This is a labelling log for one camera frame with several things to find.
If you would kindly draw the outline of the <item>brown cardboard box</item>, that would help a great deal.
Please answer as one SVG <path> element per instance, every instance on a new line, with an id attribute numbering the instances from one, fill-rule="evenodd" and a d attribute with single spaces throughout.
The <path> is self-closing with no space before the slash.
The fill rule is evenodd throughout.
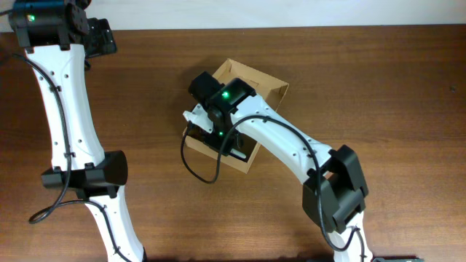
<path id="1" fill-rule="evenodd" d="M 220 84 L 230 83 L 235 78 L 245 81 L 263 97 L 274 111 L 278 109 L 289 87 L 287 82 L 231 59 L 227 59 L 216 70 L 213 78 L 219 81 Z M 247 173 L 261 145 L 247 136 L 242 137 L 242 140 L 244 143 L 239 148 L 234 147 L 235 150 L 239 151 L 240 156 L 222 156 L 221 162 Z M 202 132 L 198 127 L 194 127 L 189 132 L 184 145 L 217 159 L 218 153 L 202 142 Z"/>

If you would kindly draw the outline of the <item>black silver marker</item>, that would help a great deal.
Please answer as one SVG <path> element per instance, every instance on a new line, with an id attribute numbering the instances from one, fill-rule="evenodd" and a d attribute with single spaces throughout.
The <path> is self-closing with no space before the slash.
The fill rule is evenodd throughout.
<path id="1" fill-rule="evenodd" d="M 236 150 L 234 148 L 230 151 L 230 154 L 232 156 L 234 156 L 234 157 L 237 157 L 238 159 L 246 159 L 247 158 L 247 156 L 244 153 L 242 153 L 242 152 L 240 152 L 240 151 L 238 151 L 238 150 Z"/>

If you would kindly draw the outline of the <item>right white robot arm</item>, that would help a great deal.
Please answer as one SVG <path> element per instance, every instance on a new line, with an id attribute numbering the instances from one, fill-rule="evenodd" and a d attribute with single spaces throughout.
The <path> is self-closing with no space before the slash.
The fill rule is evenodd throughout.
<path id="1" fill-rule="evenodd" d="M 188 128 L 201 130 L 201 141 L 217 157 L 233 155 L 246 135 L 276 156 L 303 186 L 302 207 L 320 227 L 335 261 L 372 261 L 363 229 L 368 186 L 357 154 L 314 140 L 274 111 L 257 91 L 236 78 L 222 84 L 207 72 L 189 86 L 197 101 L 184 112 Z"/>

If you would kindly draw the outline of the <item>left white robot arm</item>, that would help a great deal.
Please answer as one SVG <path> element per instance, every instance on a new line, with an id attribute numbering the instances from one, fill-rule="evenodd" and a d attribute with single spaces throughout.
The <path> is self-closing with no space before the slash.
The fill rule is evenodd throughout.
<path id="1" fill-rule="evenodd" d="M 146 261 L 125 200 L 128 179 L 123 151 L 104 151 L 92 121 L 85 83 L 88 60 L 114 54 L 106 19 L 88 18 L 89 1 L 14 1 L 8 20 L 41 90 L 52 141 L 46 188 L 58 188 L 54 203 L 29 219 L 49 217 L 59 207 L 85 205 L 97 223 L 109 261 Z"/>

